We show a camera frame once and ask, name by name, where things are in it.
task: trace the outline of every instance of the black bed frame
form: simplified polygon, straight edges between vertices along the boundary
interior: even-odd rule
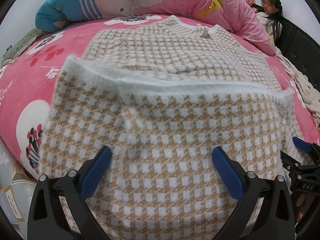
[[[276,46],[320,91],[320,45],[295,24],[282,19],[283,30]]]
[[[320,0],[305,1],[320,22]],[[4,17],[14,2],[15,0],[0,0],[0,24],[4,20]],[[276,46],[282,51],[282,54],[297,67],[299,71],[308,77],[313,87],[320,91],[320,45],[289,20],[283,18],[282,24],[283,31],[279,40],[277,41]],[[318,220],[319,218],[314,218],[312,222],[317,223]],[[20,236],[8,221],[1,208],[0,239],[20,239]]]

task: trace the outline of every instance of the woman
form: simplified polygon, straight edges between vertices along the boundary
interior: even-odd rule
[[[254,0],[246,0],[246,2],[251,6],[255,3]],[[261,0],[264,12],[257,13],[257,9],[253,10],[257,13],[259,21],[262,23],[263,27],[267,33],[273,37],[274,42],[278,40],[282,32],[281,17],[283,15],[283,8],[280,0]]]

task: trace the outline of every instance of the black hair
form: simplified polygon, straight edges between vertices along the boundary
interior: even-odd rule
[[[269,23],[271,23],[272,30],[273,30],[273,38],[276,43],[276,41],[280,37],[280,25],[281,25],[281,21],[282,21],[281,17],[283,15],[283,8],[282,8],[280,0],[269,0],[269,1],[277,9],[279,9],[279,11],[277,11],[276,13],[271,14],[267,17],[269,19],[269,21],[267,22],[267,27],[266,27],[268,29],[268,25],[269,25]]]

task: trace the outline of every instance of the red leaf pattern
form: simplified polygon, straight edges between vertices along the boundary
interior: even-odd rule
[[[62,52],[64,52],[64,49],[57,49],[56,52],[56,55],[60,55],[62,54]]]
[[[37,61],[38,61],[38,58],[37,57],[34,58],[30,63],[30,67],[33,67],[37,63]]]
[[[38,50],[36,53],[34,53],[34,54],[32,55],[32,57],[37,56],[40,52],[41,52],[41,50]]]
[[[53,50],[55,47],[57,47],[57,45],[53,45],[53,46],[47,48],[47,50],[46,50],[44,53],[50,52],[50,51]]]
[[[44,61],[47,61],[47,60],[50,60],[50,59],[53,59],[53,57],[56,55],[56,52],[51,52],[47,55],[47,57],[45,58]]]

